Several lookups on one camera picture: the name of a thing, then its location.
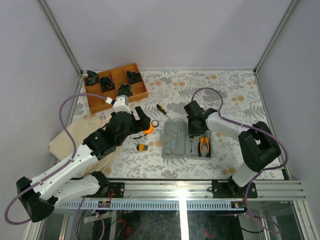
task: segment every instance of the floral tablecloth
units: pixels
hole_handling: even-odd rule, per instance
[[[122,145],[113,164],[104,173],[110,178],[149,178],[149,179],[227,179],[243,163],[239,143],[230,137],[214,132],[212,134],[211,160],[185,158],[162,158],[160,140],[165,121],[168,118],[160,113],[156,104],[161,103],[173,121],[187,123],[184,106],[190,102],[193,93],[201,87],[219,90],[224,98],[223,116],[239,122],[253,124],[267,122],[260,95],[251,71],[142,71],[142,78],[149,97],[129,103],[132,110],[141,106],[152,119],[159,121],[159,127],[140,139],[129,136]],[[207,108],[218,109],[220,99],[210,90],[200,92],[198,103]],[[87,97],[78,99],[74,120],[96,117],[107,118],[111,109],[91,114]],[[148,151],[138,152],[137,144],[146,144]],[[279,165],[276,159],[270,166]],[[260,179],[283,179],[281,170],[264,172]]]

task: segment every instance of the orange tool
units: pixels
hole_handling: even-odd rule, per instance
[[[206,136],[201,136],[199,138],[199,145],[198,145],[198,156],[202,157],[202,145],[205,142],[206,144],[206,157],[211,157],[211,144],[210,144],[210,138]]]

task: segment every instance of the wooden tray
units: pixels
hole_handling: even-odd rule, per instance
[[[129,65],[113,68],[107,71],[102,71],[97,73],[100,78],[108,77],[114,84],[115,89],[108,90],[106,92],[102,92],[100,83],[97,83],[92,86],[86,86],[86,78],[85,76],[83,78],[85,92],[88,94],[98,94],[104,97],[109,97],[112,99],[115,99],[118,94],[118,89],[122,84],[129,84],[128,77],[126,75],[127,71],[140,73],[139,68],[136,63],[132,63]],[[144,99],[148,97],[148,90],[146,88],[145,82],[142,79],[142,81],[130,84],[132,89],[132,96],[129,96],[129,103]],[[107,110],[112,108],[111,104],[107,104],[103,99],[95,96],[87,96],[88,103],[89,103],[89,109],[92,114]]]

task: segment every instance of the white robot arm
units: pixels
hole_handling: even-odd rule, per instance
[[[246,186],[263,168],[281,154],[276,141],[260,132],[221,119],[217,110],[213,108],[204,110],[194,100],[184,109],[188,115],[190,138],[201,136],[205,131],[210,130],[226,134],[239,142],[244,163],[228,179],[231,192],[236,192]],[[267,124],[262,121],[253,124],[253,126],[271,134]]]
[[[81,170],[113,153],[127,136],[150,128],[150,118],[145,115],[140,106],[135,108],[139,116],[136,120],[128,107],[126,96],[118,96],[112,104],[114,112],[111,114],[109,123],[84,139],[72,160],[70,160],[71,154],[40,175],[32,179],[22,177],[16,182],[18,193],[35,183],[40,183],[19,198],[32,222],[45,219],[55,207],[72,199],[93,194],[104,195],[108,192],[110,183],[100,171],[79,180],[70,181],[70,179]],[[42,179],[64,165],[66,166],[62,170],[42,182]]]

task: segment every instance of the white wall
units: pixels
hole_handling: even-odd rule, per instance
[[[47,2],[83,69],[253,69],[290,0]]]
[[[49,142],[61,131],[59,106],[77,74],[37,1],[3,2],[0,23],[0,239],[19,240],[26,226],[8,225],[5,209],[19,178],[48,169]],[[28,219],[20,202],[9,217]]]
[[[289,170],[303,183],[320,229],[320,1],[302,0],[261,73],[279,137],[290,153]]]

